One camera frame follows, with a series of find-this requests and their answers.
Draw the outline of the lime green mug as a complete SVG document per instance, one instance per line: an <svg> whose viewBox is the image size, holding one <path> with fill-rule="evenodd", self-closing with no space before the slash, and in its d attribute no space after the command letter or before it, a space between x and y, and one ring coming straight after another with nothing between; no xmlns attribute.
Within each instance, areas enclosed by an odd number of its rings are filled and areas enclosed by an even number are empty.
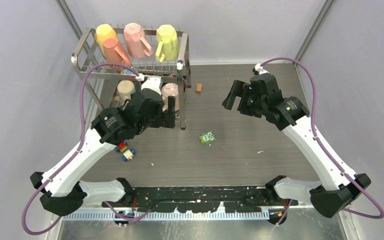
<svg viewBox="0 0 384 240"><path fill-rule="evenodd" d="M163 24L156 30L157 49L156 61L173 61L178 57L180 46L178 34L170 24Z"/></svg>

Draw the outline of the pink faceted mug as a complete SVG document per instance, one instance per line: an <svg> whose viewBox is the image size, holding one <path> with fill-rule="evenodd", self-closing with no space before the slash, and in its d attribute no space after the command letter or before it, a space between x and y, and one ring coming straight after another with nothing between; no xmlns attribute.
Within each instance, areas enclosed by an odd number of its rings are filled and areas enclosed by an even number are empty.
<svg viewBox="0 0 384 240"><path fill-rule="evenodd" d="M141 59L153 55L152 46L145 38L143 27L138 23L127 24L123 30L123 37L131 57Z"/></svg>

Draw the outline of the salmon floral mug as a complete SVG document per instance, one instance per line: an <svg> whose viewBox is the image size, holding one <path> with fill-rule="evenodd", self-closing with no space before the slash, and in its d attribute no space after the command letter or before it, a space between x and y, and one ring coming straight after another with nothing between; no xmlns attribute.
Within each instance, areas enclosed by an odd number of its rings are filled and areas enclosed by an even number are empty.
<svg viewBox="0 0 384 240"><path fill-rule="evenodd" d="M107 62L131 67L130 56L117 38L109 37L103 42Z"/></svg>

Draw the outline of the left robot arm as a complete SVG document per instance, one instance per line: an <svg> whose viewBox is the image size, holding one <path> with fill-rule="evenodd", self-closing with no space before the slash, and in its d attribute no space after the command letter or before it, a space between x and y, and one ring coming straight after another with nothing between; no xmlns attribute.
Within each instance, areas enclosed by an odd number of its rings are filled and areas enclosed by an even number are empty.
<svg viewBox="0 0 384 240"><path fill-rule="evenodd" d="M53 168L34 172L30 180L42 193L43 208L60 217L82 206L118 203L128 207L134 191L122 177L107 182L87 182L82 176L104 155L147 128L175 127L174 96L163 97L152 89L132 94L124 107L102 110L85 130L80 142Z"/></svg>

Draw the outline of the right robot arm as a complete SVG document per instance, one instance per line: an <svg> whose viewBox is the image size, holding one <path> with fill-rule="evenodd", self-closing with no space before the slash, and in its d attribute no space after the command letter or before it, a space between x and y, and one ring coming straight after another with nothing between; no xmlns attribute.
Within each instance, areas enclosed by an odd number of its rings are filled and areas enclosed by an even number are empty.
<svg viewBox="0 0 384 240"><path fill-rule="evenodd" d="M222 106L231 110L237 97L241 114L265 117L274 124L298 147L319 178L304 181L275 177L265 184L265 198L271 205L279 205L284 199L297 200L332 218L361 194L359 187L366 189L371 184L367 174L357 174L343 160L336 160L341 169L332 162L317 142L324 140L323 136L313 134L316 128L311 126L309 110L299 98L283 97L274 75L254 75L250 82L235 80Z"/></svg>

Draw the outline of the steel two-tier dish rack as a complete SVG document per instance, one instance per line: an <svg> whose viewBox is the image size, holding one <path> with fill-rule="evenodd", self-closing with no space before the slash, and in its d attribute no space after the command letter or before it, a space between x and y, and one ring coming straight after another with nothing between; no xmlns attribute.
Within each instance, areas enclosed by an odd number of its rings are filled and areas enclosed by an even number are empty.
<svg viewBox="0 0 384 240"><path fill-rule="evenodd" d="M113 27L114 31L118 34L118 37L123 45L127 49L126 43L123 39L124 28ZM71 55L71 63L82 79L87 71L94 65L104 63L106 58L101 51L99 44L95 41L96 30L89 28L80 37L74 51ZM152 48L156 50L158 44L156 43L156 29L144 29L145 37L150 42ZM163 85L173 83L178 85L179 93L179 110L176 116L176 120L179 122L180 128L185 130L186 125L186 93L187 88L192 87L191 80L191 65L190 65L190 35L181 30L176 31L179 41L179 53L175 60L164 60L157 62L155 56L145 56L143 58L130 57L132 68L145 75L145 80L153 76L161 76ZM79 56L81 53L85 53L85 60L83 63L79 63ZM182 69L178 69L177 63L181 61L183 63ZM111 98L116 94L116 84L121 80L135 80L135 75L126 73L117 73L115 70L101 66L95 69L89 76L91 79L114 81L114 93L108 97L100 97L97 95L97 90L88 83L86 89L90 93L93 102L97 105L98 113L104 108L108 108L111 105Z"/></svg>

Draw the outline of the pale pink marbled mug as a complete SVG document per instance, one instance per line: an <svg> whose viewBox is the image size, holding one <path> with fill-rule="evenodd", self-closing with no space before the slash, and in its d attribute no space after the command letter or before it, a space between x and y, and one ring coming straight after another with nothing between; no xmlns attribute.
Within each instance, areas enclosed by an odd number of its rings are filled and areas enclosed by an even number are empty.
<svg viewBox="0 0 384 240"><path fill-rule="evenodd" d="M180 109L179 104L179 87L175 83L167 83L161 88L161 95L164 102L163 110L168 109L168 97L175 97L175 112L178 112Z"/></svg>

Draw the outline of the small wooden block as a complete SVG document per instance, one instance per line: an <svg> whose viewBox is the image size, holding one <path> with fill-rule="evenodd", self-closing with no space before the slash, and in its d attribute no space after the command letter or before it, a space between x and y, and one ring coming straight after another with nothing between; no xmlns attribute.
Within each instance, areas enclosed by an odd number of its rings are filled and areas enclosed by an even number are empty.
<svg viewBox="0 0 384 240"><path fill-rule="evenodd" d="M202 92L202 84L201 84L201 83L198 83L198 84L196 85L195 92L196 92L197 94L200 94L200 93Z"/></svg>

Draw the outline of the green owl toy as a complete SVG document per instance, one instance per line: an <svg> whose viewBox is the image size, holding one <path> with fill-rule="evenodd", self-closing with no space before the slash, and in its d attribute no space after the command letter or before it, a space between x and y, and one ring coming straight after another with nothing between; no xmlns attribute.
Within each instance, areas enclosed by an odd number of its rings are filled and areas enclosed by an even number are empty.
<svg viewBox="0 0 384 240"><path fill-rule="evenodd" d="M216 140L215 134L212 131L204 132L199 136L199 140L202 144L209 145Z"/></svg>

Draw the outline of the beige patterned mug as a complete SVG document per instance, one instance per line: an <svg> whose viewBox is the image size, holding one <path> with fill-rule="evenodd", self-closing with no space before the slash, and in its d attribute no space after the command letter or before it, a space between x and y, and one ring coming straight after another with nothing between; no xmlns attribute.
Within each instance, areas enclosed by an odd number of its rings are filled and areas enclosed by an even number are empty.
<svg viewBox="0 0 384 240"><path fill-rule="evenodd" d="M122 80L117 85L117 93L121 106L125 106L132 98L132 94L136 92L135 84L130 80Z"/></svg>

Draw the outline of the colourful brick toy car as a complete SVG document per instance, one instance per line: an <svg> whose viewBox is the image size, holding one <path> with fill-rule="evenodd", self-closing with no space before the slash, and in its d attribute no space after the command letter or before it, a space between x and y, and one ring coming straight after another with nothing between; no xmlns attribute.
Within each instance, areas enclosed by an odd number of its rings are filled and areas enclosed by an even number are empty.
<svg viewBox="0 0 384 240"><path fill-rule="evenodd" d="M117 145L114 148L114 151L116 153L120 153L122 160L125 162L132 160L136 155L136 151L133 148L129 148L128 142L126 140Z"/></svg>

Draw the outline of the yellow cup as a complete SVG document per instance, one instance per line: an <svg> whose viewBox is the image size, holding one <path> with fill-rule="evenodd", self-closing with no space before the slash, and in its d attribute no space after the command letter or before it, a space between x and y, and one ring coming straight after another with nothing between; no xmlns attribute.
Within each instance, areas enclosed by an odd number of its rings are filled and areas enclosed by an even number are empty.
<svg viewBox="0 0 384 240"><path fill-rule="evenodd" d="M116 31L109 24L101 24L96 28L94 39L102 53L104 53L103 42L108 38L119 39Z"/></svg>

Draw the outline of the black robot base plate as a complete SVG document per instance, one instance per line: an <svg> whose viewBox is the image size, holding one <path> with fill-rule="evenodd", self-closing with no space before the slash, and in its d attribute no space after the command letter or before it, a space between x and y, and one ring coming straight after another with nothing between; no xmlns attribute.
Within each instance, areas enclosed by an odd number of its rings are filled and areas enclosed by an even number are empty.
<svg viewBox="0 0 384 240"><path fill-rule="evenodd" d="M275 198L262 186L135 187L122 200L108 202L113 208L134 208L144 213L257 213L262 207L284 209L289 201Z"/></svg>

